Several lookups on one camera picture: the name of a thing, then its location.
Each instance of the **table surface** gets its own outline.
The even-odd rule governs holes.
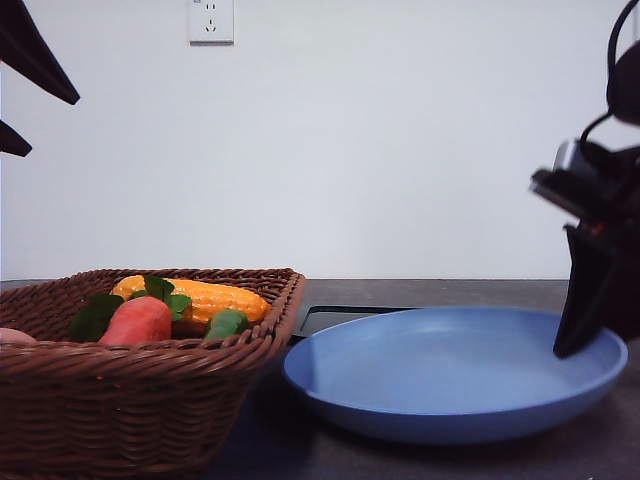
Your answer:
[[[24,282],[3,282],[12,288]],[[309,280],[299,324],[316,305],[514,305],[561,311],[554,280]],[[271,362],[251,387],[203,480],[429,479],[633,480],[640,478],[640,342],[614,389],[551,431],[490,445],[404,446],[370,440],[309,413]]]

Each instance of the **green pepper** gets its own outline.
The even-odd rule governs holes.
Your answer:
[[[249,319],[244,312],[226,308],[209,318],[204,331],[204,339],[225,338],[240,333],[249,327]]]

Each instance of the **plate rim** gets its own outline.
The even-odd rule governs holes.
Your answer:
[[[313,341],[313,338],[316,336],[321,336],[323,334],[326,334],[326,332],[329,331],[333,331],[335,329],[340,329],[340,328],[345,328],[345,326],[347,325],[351,325],[353,323],[360,323],[363,322],[365,320],[370,320],[371,318],[374,317],[387,317],[387,316],[398,316],[398,315],[409,315],[411,313],[416,313],[416,312],[421,312],[421,311],[435,311],[435,310],[484,310],[484,311],[510,311],[510,312],[523,312],[523,313],[533,313],[533,314],[537,314],[537,315],[544,315],[547,317],[554,317],[556,319],[558,319],[558,322],[560,321],[561,318],[561,314],[556,313],[556,312],[551,312],[548,310],[537,310],[537,309],[533,309],[533,308],[526,308],[526,307],[518,307],[518,306],[497,306],[497,305],[442,305],[442,306],[427,306],[427,307],[419,307],[419,308],[415,308],[415,309],[411,309],[411,310],[404,310],[404,311],[397,311],[397,312],[389,312],[389,313],[380,313],[380,314],[376,314],[376,315],[370,315],[367,317],[363,317],[363,318],[358,318],[358,319],[354,319],[354,320],[350,320],[348,322],[345,323],[341,323],[338,325],[333,325],[331,327],[325,328],[323,330],[320,330],[318,332],[315,332],[314,334],[310,335],[309,337],[301,340],[300,342],[298,342],[296,345],[294,345],[288,352],[287,354],[284,356],[282,363],[281,363],[281,371],[283,376],[285,377],[285,379],[287,380],[287,382],[293,387],[295,388],[297,391],[299,391],[300,393],[302,393],[304,396],[312,398],[316,401],[328,404],[328,405],[333,405],[333,406],[337,406],[337,407],[341,407],[341,408],[346,408],[346,409],[350,409],[350,410],[356,410],[359,412],[367,412],[367,413],[373,413],[373,414],[385,414],[385,415],[398,415],[398,416],[412,416],[412,417],[427,417],[427,418],[431,418],[431,417],[464,417],[464,416],[472,416],[472,415],[495,415],[495,414],[501,414],[501,413],[512,413],[512,412],[519,412],[519,411],[523,411],[523,410],[529,410],[529,409],[534,409],[534,408],[540,408],[540,407],[544,407],[544,406],[548,406],[548,405],[553,405],[553,404],[557,404],[557,403],[562,403],[565,401],[568,401],[572,398],[576,398],[576,397],[580,397],[581,395],[584,395],[586,393],[589,393],[591,391],[597,390],[598,388],[607,385],[609,382],[615,380],[620,373],[624,370],[624,368],[626,367],[628,360],[629,360],[629,350],[627,348],[627,345],[624,343],[624,341],[612,330],[603,327],[600,330],[600,333],[598,334],[600,335],[605,335],[607,336],[610,340],[612,340],[614,342],[614,344],[616,345],[616,347],[618,348],[618,358],[615,362],[615,364],[612,366],[612,368],[610,370],[608,370],[605,374],[598,376],[597,378],[589,381],[588,383],[586,383],[585,385],[581,386],[579,389],[574,390],[572,393],[569,394],[564,394],[564,395],[559,395],[551,400],[545,401],[545,402],[532,402],[530,404],[524,404],[522,406],[514,406],[514,407],[510,407],[510,408],[501,408],[501,409],[481,409],[481,410],[469,410],[469,411],[460,411],[460,412],[410,412],[410,411],[406,411],[406,410],[393,410],[393,409],[389,409],[389,408],[372,408],[369,406],[363,406],[363,405],[356,405],[356,404],[350,404],[350,403],[345,403],[345,402],[339,402],[339,401],[335,401],[335,400],[330,400],[322,395],[319,395],[316,392],[313,392],[311,390],[305,389],[303,388],[301,385],[299,385],[296,381],[294,381],[294,379],[289,375],[289,373],[287,372],[287,368],[286,368],[286,364],[287,364],[287,360],[290,358],[291,353],[298,349],[298,348],[302,348],[302,346],[305,343],[311,342]]]

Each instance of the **yellow corn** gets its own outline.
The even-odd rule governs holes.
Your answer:
[[[260,295],[244,288],[177,278],[165,280],[175,287],[173,293],[191,297],[191,305],[182,313],[186,322],[197,322],[204,326],[211,315],[225,308],[240,310],[247,315],[250,322],[255,322],[263,319],[271,308]],[[127,300],[137,290],[144,290],[142,275],[123,278],[111,293]]]

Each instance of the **black object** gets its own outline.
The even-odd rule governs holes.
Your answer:
[[[622,25],[639,0],[617,19],[608,47],[608,110],[563,145],[552,171],[532,177],[532,189],[580,218],[566,226],[572,269],[554,352],[580,350],[602,326],[624,340],[640,337],[640,146],[619,151],[587,140],[615,117],[640,126],[640,42],[616,61]]]
[[[80,95],[49,50],[22,0],[0,2],[0,59],[36,85],[75,104]],[[25,156],[31,146],[6,124],[0,128],[0,151]]]
[[[0,120],[0,151],[24,157],[31,151],[31,145],[13,128]]]

